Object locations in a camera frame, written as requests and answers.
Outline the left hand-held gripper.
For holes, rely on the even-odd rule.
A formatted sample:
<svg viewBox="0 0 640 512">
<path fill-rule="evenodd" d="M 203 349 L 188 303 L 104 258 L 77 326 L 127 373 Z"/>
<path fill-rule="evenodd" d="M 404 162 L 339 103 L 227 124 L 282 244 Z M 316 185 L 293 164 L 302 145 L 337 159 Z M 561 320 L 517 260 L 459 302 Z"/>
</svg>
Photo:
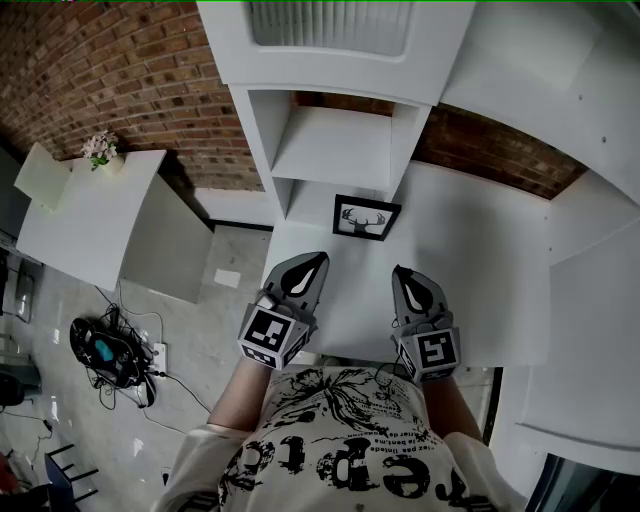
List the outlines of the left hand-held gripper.
<svg viewBox="0 0 640 512">
<path fill-rule="evenodd" d="M 312 314 L 328 275 L 326 252 L 297 255 L 276 265 L 265 288 L 291 301 L 279 300 L 267 290 L 245 311 L 238 336 L 242 355 L 275 370 L 283 370 L 309 342 L 317 329 Z"/>
</svg>

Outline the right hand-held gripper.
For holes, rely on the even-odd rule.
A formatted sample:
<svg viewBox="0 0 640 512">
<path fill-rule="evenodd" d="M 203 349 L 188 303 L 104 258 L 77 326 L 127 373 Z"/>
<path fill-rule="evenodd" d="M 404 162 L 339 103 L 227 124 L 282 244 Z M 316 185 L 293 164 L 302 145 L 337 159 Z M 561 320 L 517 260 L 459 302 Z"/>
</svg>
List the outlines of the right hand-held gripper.
<svg viewBox="0 0 640 512">
<path fill-rule="evenodd" d="M 461 364 L 459 330 L 453 314 L 446 310 L 441 287 L 425 275 L 396 265 L 392 271 L 392 292 L 397 320 L 392 332 L 396 352 L 411 381 L 418 385 L 452 375 Z M 414 320 L 415 314 L 437 313 Z"/>
</svg>

